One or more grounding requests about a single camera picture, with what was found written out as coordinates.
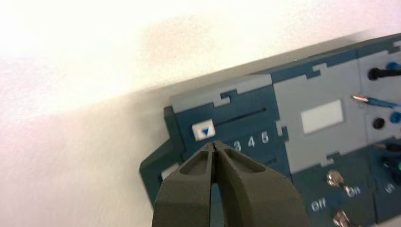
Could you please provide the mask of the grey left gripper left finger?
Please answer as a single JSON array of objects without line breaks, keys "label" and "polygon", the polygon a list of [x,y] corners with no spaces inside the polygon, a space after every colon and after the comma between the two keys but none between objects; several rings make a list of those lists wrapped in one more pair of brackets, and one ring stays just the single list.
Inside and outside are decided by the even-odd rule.
[{"label": "grey left gripper left finger", "polygon": [[154,206],[154,227],[210,226],[215,148],[205,144],[161,184]]}]

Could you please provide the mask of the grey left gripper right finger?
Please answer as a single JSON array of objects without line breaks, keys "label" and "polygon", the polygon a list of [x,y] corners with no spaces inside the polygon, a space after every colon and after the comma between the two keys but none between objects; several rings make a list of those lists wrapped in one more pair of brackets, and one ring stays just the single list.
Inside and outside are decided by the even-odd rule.
[{"label": "grey left gripper right finger", "polygon": [[215,180],[226,227],[308,227],[303,200],[283,174],[215,142]]}]

